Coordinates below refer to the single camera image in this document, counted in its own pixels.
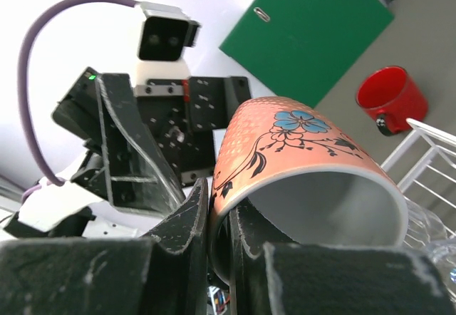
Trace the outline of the red mug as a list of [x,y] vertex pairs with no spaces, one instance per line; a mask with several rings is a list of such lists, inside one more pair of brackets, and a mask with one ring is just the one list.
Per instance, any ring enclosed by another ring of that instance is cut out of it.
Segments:
[[421,121],[428,113],[426,97],[400,66],[386,66],[369,75],[356,93],[356,102],[385,136],[409,130],[408,118]]

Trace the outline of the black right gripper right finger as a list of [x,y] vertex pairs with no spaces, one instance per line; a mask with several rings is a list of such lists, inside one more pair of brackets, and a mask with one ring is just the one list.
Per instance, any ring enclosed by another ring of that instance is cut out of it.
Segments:
[[431,261],[403,248],[302,245],[243,201],[229,213],[234,314],[453,314]]

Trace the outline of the pink floral mug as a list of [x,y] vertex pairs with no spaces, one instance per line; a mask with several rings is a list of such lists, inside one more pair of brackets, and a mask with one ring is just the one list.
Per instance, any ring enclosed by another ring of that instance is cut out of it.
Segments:
[[408,230],[405,198],[380,165],[328,118],[285,97],[243,102],[224,134],[208,244],[224,282],[230,273],[221,228],[243,200],[300,244],[399,246]]

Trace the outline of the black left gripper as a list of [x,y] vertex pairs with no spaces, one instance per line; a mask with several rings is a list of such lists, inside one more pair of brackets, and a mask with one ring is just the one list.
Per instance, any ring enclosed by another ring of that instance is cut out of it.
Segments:
[[213,175],[214,131],[225,129],[251,98],[249,81],[244,76],[150,79],[133,94],[129,75],[97,75],[91,67],[82,72],[54,109],[53,121],[91,140],[97,153],[102,139],[112,206],[166,217],[185,200],[179,181],[189,187]]

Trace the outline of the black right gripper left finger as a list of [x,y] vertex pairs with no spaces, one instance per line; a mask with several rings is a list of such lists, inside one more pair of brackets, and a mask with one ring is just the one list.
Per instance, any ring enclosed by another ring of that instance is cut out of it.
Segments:
[[1,246],[3,314],[205,314],[208,186],[134,239],[20,239]]

